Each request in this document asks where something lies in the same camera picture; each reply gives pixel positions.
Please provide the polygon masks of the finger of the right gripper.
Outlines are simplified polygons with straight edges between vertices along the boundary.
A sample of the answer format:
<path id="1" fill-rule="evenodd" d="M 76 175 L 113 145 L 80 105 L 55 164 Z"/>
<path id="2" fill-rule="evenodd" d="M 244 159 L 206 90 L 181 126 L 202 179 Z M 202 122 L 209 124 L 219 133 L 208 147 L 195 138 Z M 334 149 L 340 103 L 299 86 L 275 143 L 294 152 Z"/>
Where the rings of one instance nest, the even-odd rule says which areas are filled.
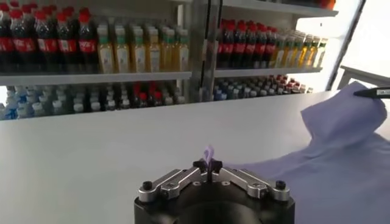
<path id="1" fill-rule="evenodd" d="M 358 97 L 371 98 L 371 99 L 389 99 L 390 89 L 389 87 L 363 89 L 363 90 L 355 91 L 353 95 Z"/>

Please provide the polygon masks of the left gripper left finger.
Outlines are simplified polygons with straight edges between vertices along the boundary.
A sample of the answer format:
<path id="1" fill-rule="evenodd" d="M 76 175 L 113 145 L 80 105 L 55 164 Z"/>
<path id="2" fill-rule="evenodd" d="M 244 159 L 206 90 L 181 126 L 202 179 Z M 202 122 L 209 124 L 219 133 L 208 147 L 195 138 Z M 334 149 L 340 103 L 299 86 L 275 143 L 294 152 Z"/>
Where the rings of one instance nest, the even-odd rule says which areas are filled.
<path id="1" fill-rule="evenodd" d="M 138 190 L 138 199 L 142 203 L 152 203 L 158 197 L 166 200 L 177 198 L 190 184 L 205 182 L 207 175 L 206 161 L 194 161 L 188 169 L 174 169 L 155 181 L 144 181 Z"/>

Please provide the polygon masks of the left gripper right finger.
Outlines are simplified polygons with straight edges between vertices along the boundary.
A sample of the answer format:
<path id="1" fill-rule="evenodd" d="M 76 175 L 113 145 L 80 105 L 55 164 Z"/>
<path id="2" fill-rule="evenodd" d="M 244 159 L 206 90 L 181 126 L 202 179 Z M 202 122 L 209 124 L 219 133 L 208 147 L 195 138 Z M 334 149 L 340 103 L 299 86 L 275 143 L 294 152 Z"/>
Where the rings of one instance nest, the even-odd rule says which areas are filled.
<path id="1" fill-rule="evenodd" d="M 242 189 L 249 197 L 262 199 L 270 196 L 275 201 L 289 200 L 289 187 L 284 181 L 271 181 L 247 169 L 233 169 L 224 166 L 222 161 L 210 161 L 210 176 L 213 181 L 232 183 Z"/>

